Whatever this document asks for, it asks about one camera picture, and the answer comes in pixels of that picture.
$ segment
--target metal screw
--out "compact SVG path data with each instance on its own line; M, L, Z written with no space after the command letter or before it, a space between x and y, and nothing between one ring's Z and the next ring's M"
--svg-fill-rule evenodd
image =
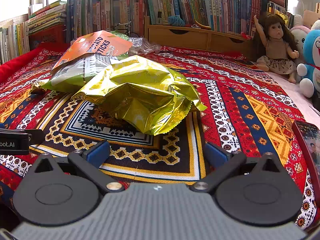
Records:
M119 190L122 188L122 184L119 182L110 182L106 185L108 190Z
M209 185L206 182L199 181L195 183L194 188L197 190L206 190L209 188Z

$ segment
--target red phone case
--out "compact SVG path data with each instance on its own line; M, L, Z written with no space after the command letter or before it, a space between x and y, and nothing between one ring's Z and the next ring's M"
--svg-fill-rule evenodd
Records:
M311 152L308 149L308 146L303 138L303 134L301 133L299 127L297 124L300 125L311 125L313 127L316 127L314 124L308 123L308 122L301 122L301 121L294 121L293 125L292 125L292 129L293 132L298 140L298 143L300 145L300 148L302 150L304 159L306 160L308 169L309 169L309 173L310 173L310 177L311 177L311 181L312 181L312 185L313 185L313 191L314 191L314 196L315 196L315 200L316 200L316 205L318 207L320 207L320 184L319 184L319 177L318 177L318 173L317 173L317 168L314 164L314 161L312 159L311 156Z

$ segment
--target doll's dress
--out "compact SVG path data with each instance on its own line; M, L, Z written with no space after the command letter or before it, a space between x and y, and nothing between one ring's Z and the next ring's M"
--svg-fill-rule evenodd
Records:
M269 38L266 44L266 56L258 58L257 63L265 63L270 71L284 75L297 70L295 63L288 59L289 44L283 39Z

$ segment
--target wooden drawer unit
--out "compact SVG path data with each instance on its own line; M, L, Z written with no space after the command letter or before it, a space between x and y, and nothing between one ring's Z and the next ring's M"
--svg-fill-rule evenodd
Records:
M239 34L169 25L150 25L150 18L146 16L144 37L162 46L217 52L238 51L249 60L253 59L252 41L244 39Z

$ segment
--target doll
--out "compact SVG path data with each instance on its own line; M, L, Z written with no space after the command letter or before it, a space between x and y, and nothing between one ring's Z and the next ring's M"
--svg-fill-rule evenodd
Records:
M263 46L262 56L257 59L257 67L263 71L285 75L289 74L288 81L295 83L295 71L297 69L292 59L299 57L294 36L285 26L284 20L277 14L267 14L261 18L262 26L257 16L254 16L254 23L257 28L256 35L259 36Z

